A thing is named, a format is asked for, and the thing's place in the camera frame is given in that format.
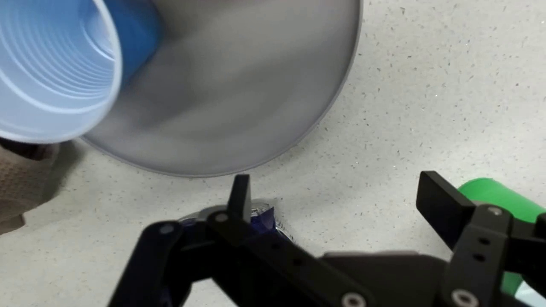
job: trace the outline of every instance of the speckled surface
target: speckled surface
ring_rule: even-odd
[[[350,80],[294,150],[251,170],[314,254],[449,252],[413,209],[418,172],[491,175],[546,202],[546,3],[374,0]],[[140,230],[224,202],[230,177],[188,180],[79,144],[60,194],[0,237],[2,305],[106,305]],[[189,305],[229,305],[208,284]]]

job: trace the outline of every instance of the green object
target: green object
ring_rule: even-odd
[[[462,184],[459,190],[476,204],[497,204],[527,223],[534,223],[536,218],[546,211],[538,202],[524,197],[522,194],[490,177],[469,180]],[[503,274],[502,291],[514,296],[522,281],[524,277],[520,274],[507,271]]]

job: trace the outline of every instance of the blue plastic cup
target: blue plastic cup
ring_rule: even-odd
[[[0,0],[0,136],[87,132],[159,42],[152,0]]]

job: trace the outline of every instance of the gray disc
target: gray disc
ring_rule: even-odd
[[[155,0],[166,37],[85,138],[145,168],[206,177],[288,150],[352,64],[360,0]]]

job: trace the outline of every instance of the screw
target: screw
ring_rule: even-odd
[[[341,307],[365,307],[365,300],[360,293],[348,291],[341,296]]]
[[[457,307],[478,307],[479,305],[479,300],[474,293],[468,291],[468,289],[454,289],[450,293],[450,298],[454,300],[454,303]]]
[[[229,216],[225,214],[225,213],[218,213],[217,216],[215,216],[215,221],[218,221],[218,223],[225,223],[229,219]]]
[[[159,233],[166,235],[166,233],[171,233],[172,230],[174,230],[174,225],[167,223],[160,226]]]
[[[491,213],[497,214],[497,216],[502,214],[502,209],[500,209],[500,208],[495,208],[495,206],[490,206],[488,211],[491,211]]]

